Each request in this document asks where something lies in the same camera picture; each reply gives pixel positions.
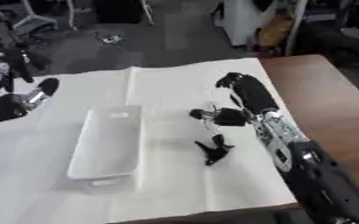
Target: floor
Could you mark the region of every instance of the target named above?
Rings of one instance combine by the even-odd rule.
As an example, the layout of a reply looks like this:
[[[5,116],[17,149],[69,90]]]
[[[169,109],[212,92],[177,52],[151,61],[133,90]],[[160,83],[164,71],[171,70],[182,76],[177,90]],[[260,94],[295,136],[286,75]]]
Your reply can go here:
[[[243,49],[229,45],[222,29],[213,26],[209,12],[219,0],[155,0],[156,25],[97,24],[77,32],[62,31],[53,35],[48,45],[36,50],[53,60],[50,68],[36,75],[78,74],[96,70],[139,67],[175,67],[208,60],[246,57]],[[118,45],[103,45],[98,36],[122,35]],[[359,89],[359,68],[342,68]],[[272,213],[254,213],[232,219],[209,220],[208,223],[276,223]],[[294,212],[298,223],[309,223],[301,212]]]

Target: white paper sheet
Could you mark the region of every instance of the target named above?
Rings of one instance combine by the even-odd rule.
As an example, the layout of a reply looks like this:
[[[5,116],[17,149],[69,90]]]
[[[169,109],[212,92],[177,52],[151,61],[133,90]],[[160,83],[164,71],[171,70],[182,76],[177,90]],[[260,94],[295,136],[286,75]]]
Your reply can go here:
[[[285,111],[256,59],[55,76],[60,89],[44,107],[0,123],[0,224],[102,224],[293,202],[251,127],[222,129],[236,147],[204,166],[194,141],[209,135],[187,113],[208,101],[233,106],[227,90],[214,89],[227,72],[258,77]],[[32,87],[17,81],[19,92]],[[67,179],[88,110],[124,104],[145,111],[136,175],[104,189]]]
[[[212,167],[195,140],[210,142],[207,131],[187,114],[207,102],[236,106],[229,91],[215,83],[227,72],[252,74],[290,114],[256,59],[225,60],[160,69],[134,69],[128,104],[143,105],[144,168],[139,188],[129,199],[113,196],[108,221],[127,221],[266,207],[295,201],[273,167],[252,127],[222,128],[236,146]]]

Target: gray floor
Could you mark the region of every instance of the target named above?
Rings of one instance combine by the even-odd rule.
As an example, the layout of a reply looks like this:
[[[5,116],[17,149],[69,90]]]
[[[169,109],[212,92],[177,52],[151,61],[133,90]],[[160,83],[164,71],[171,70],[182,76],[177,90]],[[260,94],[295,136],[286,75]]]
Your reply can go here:
[[[223,30],[215,28],[209,16],[215,0],[172,0],[155,3],[156,25],[99,24],[67,38],[55,40],[50,54],[51,74],[77,74],[94,70],[123,69],[130,66],[174,67],[207,60],[241,58]],[[119,45],[101,45],[102,36],[121,34]]]

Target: white tray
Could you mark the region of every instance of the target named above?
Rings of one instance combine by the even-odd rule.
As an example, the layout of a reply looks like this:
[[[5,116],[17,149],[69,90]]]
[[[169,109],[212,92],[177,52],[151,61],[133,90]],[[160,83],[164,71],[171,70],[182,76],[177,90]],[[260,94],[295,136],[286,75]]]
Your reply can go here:
[[[137,168],[141,106],[89,110],[67,176],[103,180],[132,174]]]

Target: chair leg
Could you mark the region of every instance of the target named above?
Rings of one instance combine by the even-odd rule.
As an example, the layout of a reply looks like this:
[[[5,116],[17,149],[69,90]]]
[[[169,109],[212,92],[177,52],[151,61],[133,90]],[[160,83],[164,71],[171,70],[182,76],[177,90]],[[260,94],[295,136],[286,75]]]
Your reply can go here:
[[[143,5],[144,13],[148,18],[148,23],[150,25],[154,25],[155,23],[154,23],[153,18],[152,18],[152,8],[151,8],[151,6],[147,3],[146,0],[142,0],[141,3]]]

